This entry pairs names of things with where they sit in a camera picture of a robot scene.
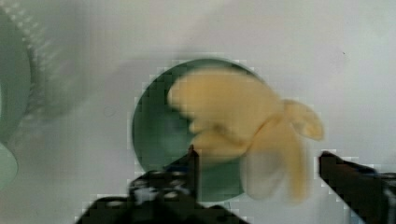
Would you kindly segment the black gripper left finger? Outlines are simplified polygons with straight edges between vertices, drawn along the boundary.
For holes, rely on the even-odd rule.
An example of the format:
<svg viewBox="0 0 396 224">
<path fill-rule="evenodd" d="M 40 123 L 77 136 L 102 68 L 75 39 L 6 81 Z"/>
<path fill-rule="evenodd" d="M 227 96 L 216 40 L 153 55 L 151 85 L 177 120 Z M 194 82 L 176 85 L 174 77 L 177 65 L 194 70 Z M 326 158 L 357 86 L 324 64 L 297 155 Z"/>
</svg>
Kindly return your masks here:
<svg viewBox="0 0 396 224">
<path fill-rule="evenodd" d="M 199 155 L 187 154 L 133 180 L 123 197 L 103 197 L 76 224 L 249 224 L 220 205 L 198 202 Z"/>
</svg>

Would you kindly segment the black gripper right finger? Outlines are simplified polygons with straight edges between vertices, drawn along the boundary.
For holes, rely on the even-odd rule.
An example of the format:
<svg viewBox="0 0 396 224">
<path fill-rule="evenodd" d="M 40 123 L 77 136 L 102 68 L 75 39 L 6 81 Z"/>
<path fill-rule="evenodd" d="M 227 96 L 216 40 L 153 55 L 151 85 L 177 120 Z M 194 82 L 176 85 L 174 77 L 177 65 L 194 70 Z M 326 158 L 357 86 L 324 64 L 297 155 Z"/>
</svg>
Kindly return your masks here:
<svg viewBox="0 0 396 224">
<path fill-rule="evenodd" d="M 366 224 L 395 224 L 394 173 L 379 173 L 323 151 L 318 174 Z"/>
</svg>

